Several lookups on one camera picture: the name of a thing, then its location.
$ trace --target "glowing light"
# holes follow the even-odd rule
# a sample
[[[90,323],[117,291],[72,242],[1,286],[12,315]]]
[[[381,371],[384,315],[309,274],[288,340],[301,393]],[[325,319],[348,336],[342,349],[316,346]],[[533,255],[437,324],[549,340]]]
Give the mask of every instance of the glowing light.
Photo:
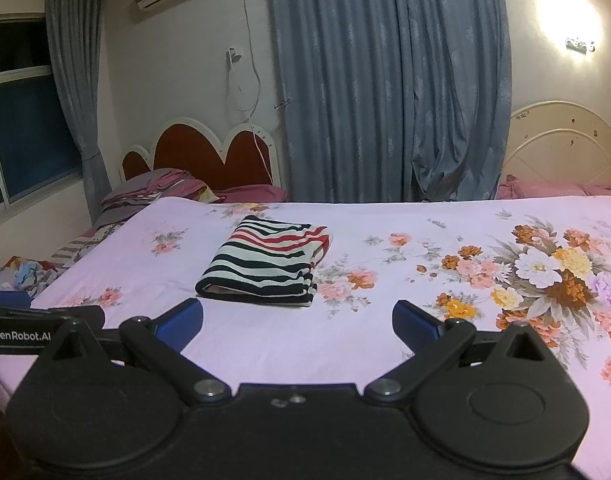
[[[588,45],[594,41],[597,47],[601,43],[601,17],[588,0],[538,0],[537,13],[541,31],[562,52],[566,38],[579,38]]]

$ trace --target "silver bolt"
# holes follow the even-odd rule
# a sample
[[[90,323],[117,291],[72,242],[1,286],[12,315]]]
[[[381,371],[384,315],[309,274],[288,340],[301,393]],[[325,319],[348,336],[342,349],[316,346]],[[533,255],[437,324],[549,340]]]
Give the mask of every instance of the silver bolt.
[[[287,400],[281,400],[281,399],[272,399],[270,401],[270,403],[275,407],[275,408],[285,408],[288,405]]]
[[[226,390],[226,385],[217,379],[204,379],[194,384],[194,391],[206,397],[216,397]]]
[[[304,402],[306,402],[306,398],[303,395],[295,394],[290,397],[290,402],[292,402],[293,404],[303,404]]]
[[[401,391],[401,385],[397,381],[385,377],[371,382],[368,387],[374,393],[385,396],[394,395]]]

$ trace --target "red and white headboard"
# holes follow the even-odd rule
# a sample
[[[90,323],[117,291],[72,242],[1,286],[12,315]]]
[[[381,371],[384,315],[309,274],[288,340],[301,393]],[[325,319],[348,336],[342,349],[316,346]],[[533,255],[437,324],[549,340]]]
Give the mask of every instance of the red and white headboard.
[[[135,144],[121,157],[123,180],[159,168],[189,171],[215,190],[248,184],[281,187],[275,143],[254,124],[235,126],[224,142],[194,119],[164,124],[150,151]]]

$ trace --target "mattress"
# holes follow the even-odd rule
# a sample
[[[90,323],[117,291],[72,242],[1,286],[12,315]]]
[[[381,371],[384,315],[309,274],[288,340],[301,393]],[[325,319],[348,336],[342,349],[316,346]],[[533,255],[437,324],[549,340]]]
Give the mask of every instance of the mattress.
[[[248,214],[329,227],[333,241],[316,269],[313,304],[202,300],[204,326],[186,357],[235,390],[242,382],[351,382],[362,390],[410,356],[391,325],[397,300],[481,330],[529,319],[590,408],[575,465],[611,480],[611,198],[373,205],[166,198],[93,249],[33,306],[100,304],[107,328],[137,314],[159,316],[195,295],[218,247]],[[0,356],[0,404],[33,360]]]

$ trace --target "window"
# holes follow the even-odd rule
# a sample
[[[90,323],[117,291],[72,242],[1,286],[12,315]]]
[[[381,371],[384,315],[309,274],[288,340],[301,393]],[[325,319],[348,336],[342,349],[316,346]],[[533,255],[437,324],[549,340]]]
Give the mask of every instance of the window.
[[[46,20],[0,18],[0,214],[80,171],[50,67]]]

